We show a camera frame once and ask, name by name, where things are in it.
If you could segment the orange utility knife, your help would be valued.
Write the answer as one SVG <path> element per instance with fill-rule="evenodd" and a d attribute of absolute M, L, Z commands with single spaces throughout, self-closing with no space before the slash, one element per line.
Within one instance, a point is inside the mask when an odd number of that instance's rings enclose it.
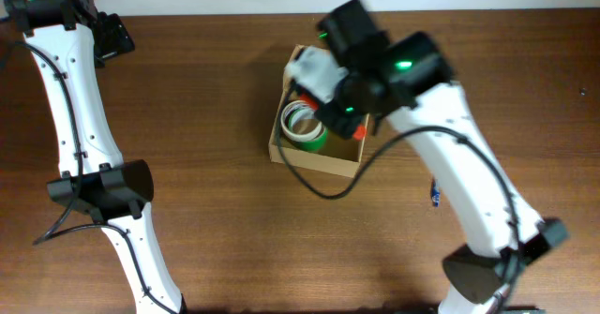
<path fill-rule="evenodd" d="M 366 116 L 354 107 L 342 107 L 335 101 L 323 104 L 308 94 L 302 94 L 298 99 L 307 103 L 314 110 L 317 120 L 340 138 L 362 141 L 366 137 L 367 127 L 364 122 Z"/>

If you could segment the brown cardboard box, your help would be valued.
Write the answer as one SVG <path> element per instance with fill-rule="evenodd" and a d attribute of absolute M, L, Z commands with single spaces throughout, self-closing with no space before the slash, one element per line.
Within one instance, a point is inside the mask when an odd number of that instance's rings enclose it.
<path fill-rule="evenodd" d="M 328 51 L 312 46 L 294 47 L 284 68 L 283 87 L 269 140 L 273 162 L 289 161 L 297 168 L 353 178 L 362 162 L 368 119 L 362 118 L 358 135 L 345 140 L 318 121 L 314 99 L 301 89 L 293 89 L 297 70 L 308 70 L 306 84 L 334 84 L 348 74 Z"/>

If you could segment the green tape roll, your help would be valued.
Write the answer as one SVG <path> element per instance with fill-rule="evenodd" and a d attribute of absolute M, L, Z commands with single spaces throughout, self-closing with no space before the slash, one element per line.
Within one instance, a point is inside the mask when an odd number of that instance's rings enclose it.
<path fill-rule="evenodd" d="M 299 149 L 316 152 L 324 147 L 328 130 L 313 111 L 298 109 L 287 120 L 287 138 Z"/>

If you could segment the white masking tape roll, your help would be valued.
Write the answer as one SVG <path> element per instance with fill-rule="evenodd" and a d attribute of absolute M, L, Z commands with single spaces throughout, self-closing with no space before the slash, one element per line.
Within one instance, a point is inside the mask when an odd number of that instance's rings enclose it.
<path fill-rule="evenodd" d="M 288 103 L 279 122 L 284 135 L 294 142 L 313 142 L 325 132 L 323 123 L 315 117 L 315 111 L 301 100 Z"/>

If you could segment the blue pen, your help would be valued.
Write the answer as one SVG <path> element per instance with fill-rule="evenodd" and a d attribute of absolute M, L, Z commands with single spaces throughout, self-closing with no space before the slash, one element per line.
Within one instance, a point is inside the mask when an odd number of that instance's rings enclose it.
<path fill-rule="evenodd" d="M 438 207 L 440 204 L 441 192 L 436 179 L 431 181 L 430 186 L 430 199 L 434 207 Z"/>

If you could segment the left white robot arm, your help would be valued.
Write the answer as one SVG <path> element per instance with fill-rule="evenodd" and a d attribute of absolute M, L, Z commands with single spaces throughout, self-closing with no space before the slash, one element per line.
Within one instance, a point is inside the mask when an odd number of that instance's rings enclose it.
<path fill-rule="evenodd" d="M 64 211 L 34 243 L 100 229 L 116 251 L 137 312 L 186 312 L 154 231 L 149 166 L 143 160 L 124 161 L 98 88 L 97 68 L 135 49 L 120 17 L 98 11 L 95 0 L 3 2 L 23 35 L 19 46 L 33 55 L 39 70 L 58 141 L 60 176 L 47 189 Z M 73 212 L 91 223 L 64 228 Z"/>

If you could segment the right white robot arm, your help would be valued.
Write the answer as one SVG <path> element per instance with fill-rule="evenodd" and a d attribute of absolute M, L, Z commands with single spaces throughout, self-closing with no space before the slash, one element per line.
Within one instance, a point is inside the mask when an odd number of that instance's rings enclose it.
<path fill-rule="evenodd" d="M 451 286 L 439 311 L 503 312 L 524 270 L 567 240 L 565 224 L 541 217 L 518 193 L 429 34 L 394 42 L 360 0 L 333 9 L 317 28 L 348 72 L 333 90 L 339 110 L 386 120 L 437 179 L 465 233 L 442 262 Z"/>

